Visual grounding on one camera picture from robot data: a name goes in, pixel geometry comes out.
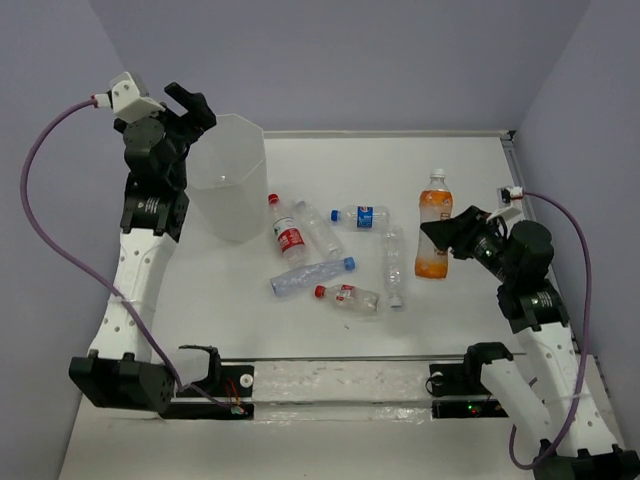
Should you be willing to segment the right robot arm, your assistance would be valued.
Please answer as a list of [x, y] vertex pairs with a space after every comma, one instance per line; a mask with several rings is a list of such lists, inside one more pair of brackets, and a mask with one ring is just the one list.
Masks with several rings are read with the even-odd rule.
[[638, 478], [638, 453], [619, 445], [585, 384], [586, 358], [574, 348], [564, 303], [548, 279], [554, 248], [547, 228], [530, 220], [508, 228], [500, 216], [471, 206], [421, 230], [437, 249], [476, 260], [500, 282], [499, 308], [536, 382], [523, 377], [499, 342], [469, 347], [460, 379], [470, 391], [488, 390], [537, 447], [528, 470], [537, 479]]

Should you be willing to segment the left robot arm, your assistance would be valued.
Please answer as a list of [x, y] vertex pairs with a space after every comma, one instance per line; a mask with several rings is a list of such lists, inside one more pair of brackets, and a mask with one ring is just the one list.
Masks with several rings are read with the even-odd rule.
[[189, 206], [186, 159], [191, 146], [215, 127], [216, 116], [200, 93], [176, 82], [165, 92], [184, 114], [152, 99], [128, 72], [112, 80], [98, 100], [114, 113], [129, 173], [110, 297], [87, 354], [71, 359], [69, 377], [101, 408], [163, 413], [179, 388], [150, 326]]

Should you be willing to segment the aluminium table frame rail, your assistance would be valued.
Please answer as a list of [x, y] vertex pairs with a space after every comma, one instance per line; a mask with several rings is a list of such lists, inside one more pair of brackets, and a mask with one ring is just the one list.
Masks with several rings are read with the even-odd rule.
[[493, 210], [496, 191], [513, 181], [496, 136], [364, 135], [272, 138], [268, 184], [286, 205], [304, 199], [328, 216], [348, 205], [384, 206], [389, 224], [404, 233], [404, 308], [392, 310], [384, 290], [382, 234], [334, 231], [356, 270], [342, 281], [379, 294], [373, 315], [344, 312], [310, 290], [265, 298], [260, 353], [268, 357], [342, 357], [454, 354], [477, 342], [519, 344], [496, 299], [497, 280], [478, 263], [451, 261], [445, 279], [419, 278], [419, 197], [433, 169], [443, 169], [454, 208]]

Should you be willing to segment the clear bottle blue cap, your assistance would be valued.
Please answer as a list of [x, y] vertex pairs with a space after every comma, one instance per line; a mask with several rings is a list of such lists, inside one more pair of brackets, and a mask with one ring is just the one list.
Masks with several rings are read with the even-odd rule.
[[286, 297], [310, 288], [337, 276], [352, 272], [356, 268], [353, 257], [305, 265], [287, 271], [269, 280], [276, 297]]

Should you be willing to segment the blue label water bottle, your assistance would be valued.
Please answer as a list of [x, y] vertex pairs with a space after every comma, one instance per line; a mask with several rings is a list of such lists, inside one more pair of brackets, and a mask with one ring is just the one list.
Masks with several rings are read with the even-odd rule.
[[330, 212], [330, 220], [351, 231], [374, 231], [384, 229], [390, 211], [384, 206], [348, 205]]

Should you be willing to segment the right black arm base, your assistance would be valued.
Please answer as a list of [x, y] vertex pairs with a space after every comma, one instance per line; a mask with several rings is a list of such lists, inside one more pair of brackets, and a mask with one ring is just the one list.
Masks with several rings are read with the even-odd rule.
[[462, 363], [430, 364], [425, 389], [436, 420], [507, 417], [486, 388], [467, 378]]

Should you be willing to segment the clear ribbed white cap bottle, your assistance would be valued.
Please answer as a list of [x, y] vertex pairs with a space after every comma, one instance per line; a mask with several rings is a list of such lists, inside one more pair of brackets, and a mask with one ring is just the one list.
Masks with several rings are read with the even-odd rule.
[[392, 310], [404, 308], [404, 233], [401, 227], [389, 225], [382, 236], [382, 272], [384, 290]]

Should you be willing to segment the white octagonal plastic bin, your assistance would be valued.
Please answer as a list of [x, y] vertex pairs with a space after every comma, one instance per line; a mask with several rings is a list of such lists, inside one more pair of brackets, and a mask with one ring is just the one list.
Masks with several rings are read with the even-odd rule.
[[[226, 175], [229, 182], [220, 185]], [[191, 146], [187, 158], [188, 195], [220, 239], [244, 243], [264, 230], [267, 216], [267, 161], [263, 129], [237, 115], [217, 117], [217, 125]]]

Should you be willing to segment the crushed red cap cola bottle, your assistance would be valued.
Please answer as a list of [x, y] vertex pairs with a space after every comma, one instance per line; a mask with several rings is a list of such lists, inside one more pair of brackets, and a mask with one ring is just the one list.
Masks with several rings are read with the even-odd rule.
[[318, 285], [314, 289], [314, 296], [330, 302], [335, 308], [362, 315], [375, 314], [379, 302], [377, 293], [349, 284], [330, 287]]

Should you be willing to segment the clear unlabelled crushed bottle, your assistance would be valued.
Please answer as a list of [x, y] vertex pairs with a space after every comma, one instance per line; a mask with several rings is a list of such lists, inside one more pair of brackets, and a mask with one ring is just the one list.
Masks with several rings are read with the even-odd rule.
[[293, 201], [295, 218], [318, 252], [326, 260], [344, 257], [344, 246], [316, 207], [304, 199]]

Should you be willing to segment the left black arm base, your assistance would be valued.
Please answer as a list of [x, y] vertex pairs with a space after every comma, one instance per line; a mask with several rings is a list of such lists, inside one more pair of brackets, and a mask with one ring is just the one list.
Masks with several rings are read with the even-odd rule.
[[207, 379], [197, 386], [220, 404], [202, 397], [193, 389], [180, 392], [161, 414], [165, 420], [252, 420], [255, 368], [251, 364], [225, 364], [217, 382]]

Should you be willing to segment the red cap red label bottle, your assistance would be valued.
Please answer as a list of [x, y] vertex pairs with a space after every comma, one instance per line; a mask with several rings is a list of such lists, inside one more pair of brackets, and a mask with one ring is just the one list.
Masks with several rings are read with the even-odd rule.
[[292, 268], [303, 266], [308, 258], [308, 252], [292, 210], [275, 193], [268, 195], [268, 205], [271, 228], [282, 257]]

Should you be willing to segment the orange tea bottle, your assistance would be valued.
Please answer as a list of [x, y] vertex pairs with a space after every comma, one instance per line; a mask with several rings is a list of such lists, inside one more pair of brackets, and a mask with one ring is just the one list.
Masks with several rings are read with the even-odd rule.
[[[445, 183], [443, 169], [433, 169], [430, 182], [419, 199], [420, 223], [449, 219], [453, 209], [453, 196]], [[448, 274], [448, 253], [436, 248], [429, 237], [419, 230], [414, 273], [424, 279], [445, 279]]]

